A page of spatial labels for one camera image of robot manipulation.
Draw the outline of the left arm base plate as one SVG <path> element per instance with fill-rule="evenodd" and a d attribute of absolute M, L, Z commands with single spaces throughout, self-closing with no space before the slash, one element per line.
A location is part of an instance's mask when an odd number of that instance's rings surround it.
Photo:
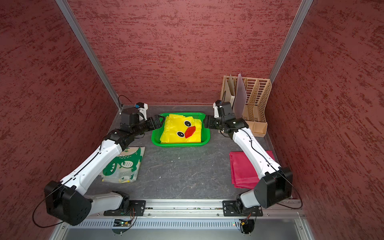
<path fill-rule="evenodd" d="M 104 216 L 107 217 L 142 217 L 146 209 L 146 201 L 130 200 L 127 207 L 117 210 L 104 211 Z"/>

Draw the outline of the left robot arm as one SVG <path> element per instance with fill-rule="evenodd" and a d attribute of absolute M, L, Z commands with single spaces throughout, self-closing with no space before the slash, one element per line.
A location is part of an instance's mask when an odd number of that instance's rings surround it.
<path fill-rule="evenodd" d="M 44 188 L 43 203 L 47 213 L 72 226 L 80 224 L 89 215 L 105 211 L 131 212 L 129 196 L 121 192 L 88 196 L 86 193 L 103 169 L 121 154 L 137 136 L 160 129 L 165 117 L 147 117 L 147 105 L 139 103 L 121 113 L 118 129 L 110 131 L 100 146 L 74 171 L 59 182 L 50 181 Z"/>

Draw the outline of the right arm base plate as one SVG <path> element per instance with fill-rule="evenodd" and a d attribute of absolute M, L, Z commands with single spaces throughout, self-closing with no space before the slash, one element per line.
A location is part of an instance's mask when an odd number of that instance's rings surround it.
<path fill-rule="evenodd" d="M 223 213 L 225 217 L 262 217 L 260 206 L 246 208 L 240 201 L 223 201 Z"/>

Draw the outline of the green dinosaur raincoat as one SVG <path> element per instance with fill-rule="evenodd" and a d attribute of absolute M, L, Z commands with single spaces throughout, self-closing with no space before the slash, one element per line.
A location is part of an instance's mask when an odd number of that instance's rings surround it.
<path fill-rule="evenodd" d="M 123 184 L 137 180 L 145 147 L 128 147 L 100 173 L 102 182 Z"/>

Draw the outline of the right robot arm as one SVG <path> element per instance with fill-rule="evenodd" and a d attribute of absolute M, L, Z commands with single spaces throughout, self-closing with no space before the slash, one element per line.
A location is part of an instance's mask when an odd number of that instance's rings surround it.
<path fill-rule="evenodd" d="M 229 102 L 217 100 L 213 108 L 214 115 L 204 118 L 204 127 L 226 133 L 243 150 L 260 179 L 253 190 L 239 196 L 239 209 L 267 209 L 275 204 L 288 208 L 281 201 L 291 197 L 292 191 L 297 191 L 291 169 L 282 168 L 267 154 L 246 121 L 236 118 Z"/>

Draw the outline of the yellow duck raincoat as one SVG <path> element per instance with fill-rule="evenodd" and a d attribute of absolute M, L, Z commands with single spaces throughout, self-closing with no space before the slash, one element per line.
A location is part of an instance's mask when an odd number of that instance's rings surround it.
<path fill-rule="evenodd" d="M 194 144 L 202 139 L 202 122 L 193 117 L 170 114 L 166 117 L 162 144 Z"/>

